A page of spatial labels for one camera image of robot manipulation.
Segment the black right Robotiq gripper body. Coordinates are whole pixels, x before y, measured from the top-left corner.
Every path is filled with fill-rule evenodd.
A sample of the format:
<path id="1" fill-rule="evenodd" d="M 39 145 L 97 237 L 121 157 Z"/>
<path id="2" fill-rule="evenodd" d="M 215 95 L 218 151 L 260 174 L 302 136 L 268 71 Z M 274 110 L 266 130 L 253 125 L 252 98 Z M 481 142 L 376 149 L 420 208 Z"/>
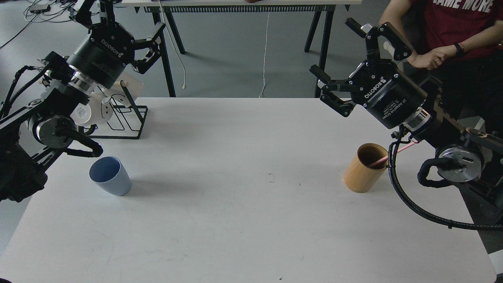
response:
<path id="1" fill-rule="evenodd" d="M 355 104 L 362 105 L 387 129 L 403 124 L 426 100 L 426 92 L 404 75 L 391 60 L 363 61 L 349 75 L 356 87 Z"/>

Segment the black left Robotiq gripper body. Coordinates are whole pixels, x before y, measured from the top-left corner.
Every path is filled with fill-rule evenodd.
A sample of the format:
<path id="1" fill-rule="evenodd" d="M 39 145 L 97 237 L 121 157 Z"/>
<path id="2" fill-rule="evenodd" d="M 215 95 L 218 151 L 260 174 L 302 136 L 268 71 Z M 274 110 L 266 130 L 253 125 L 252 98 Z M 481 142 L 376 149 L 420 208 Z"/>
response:
<path id="1" fill-rule="evenodd" d="M 67 62 L 97 84 L 110 88 L 134 59 L 133 41 L 123 28 L 90 30 Z"/>

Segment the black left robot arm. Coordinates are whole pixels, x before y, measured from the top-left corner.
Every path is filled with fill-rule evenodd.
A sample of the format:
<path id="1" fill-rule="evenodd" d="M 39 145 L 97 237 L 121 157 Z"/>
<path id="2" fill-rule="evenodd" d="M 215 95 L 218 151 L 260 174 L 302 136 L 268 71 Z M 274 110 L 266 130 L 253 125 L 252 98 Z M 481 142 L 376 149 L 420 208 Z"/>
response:
<path id="1" fill-rule="evenodd" d="M 165 23 L 158 22 L 145 39 L 135 39 L 114 16 L 114 2 L 99 2 L 99 22 L 93 23 L 93 0 L 79 0 L 70 20 L 88 34 L 72 55 L 50 52 L 38 74 L 15 91 L 24 66 L 13 79 L 1 107 L 1 200 L 21 202 L 43 190 L 46 170 L 65 153 L 94 158 L 102 147 L 77 130 L 71 114 L 87 104 L 98 86 L 111 88 L 126 66 L 146 73 L 160 58 Z"/>

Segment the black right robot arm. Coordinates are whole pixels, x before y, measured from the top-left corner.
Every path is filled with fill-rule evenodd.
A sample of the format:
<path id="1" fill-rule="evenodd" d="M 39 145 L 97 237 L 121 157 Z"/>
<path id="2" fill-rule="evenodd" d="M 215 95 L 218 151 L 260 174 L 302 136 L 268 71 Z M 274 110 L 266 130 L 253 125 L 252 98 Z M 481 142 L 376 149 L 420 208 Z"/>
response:
<path id="1" fill-rule="evenodd" d="M 387 129 L 405 127 L 418 141 L 435 148 L 442 183 L 466 184 L 492 206 L 502 208 L 502 184 L 479 177 L 487 169 L 482 151 L 502 154 L 502 140 L 473 128 L 461 128 L 444 113 L 438 101 L 441 83 L 427 76 L 416 84 L 395 61 L 406 59 L 412 46 L 390 23 L 361 26 L 353 18 L 345 24 L 366 43 L 367 58 L 347 79 L 331 79 L 319 66 L 310 72 L 318 79 L 320 100 L 343 117 L 363 106 Z"/>

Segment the person's hand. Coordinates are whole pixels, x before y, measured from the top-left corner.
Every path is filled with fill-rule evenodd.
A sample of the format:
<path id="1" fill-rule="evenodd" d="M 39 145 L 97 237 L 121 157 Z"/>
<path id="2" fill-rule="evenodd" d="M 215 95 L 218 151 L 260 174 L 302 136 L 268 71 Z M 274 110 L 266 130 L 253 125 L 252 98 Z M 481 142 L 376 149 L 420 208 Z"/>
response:
<path id="1" fill-rule="evenodd" d="M 415 51 L 408 58 L 409 64 L 418 69 L 434 70 L 456 55 L 455 45 L 434 48 L 426 54 L 418 54 Z"/>

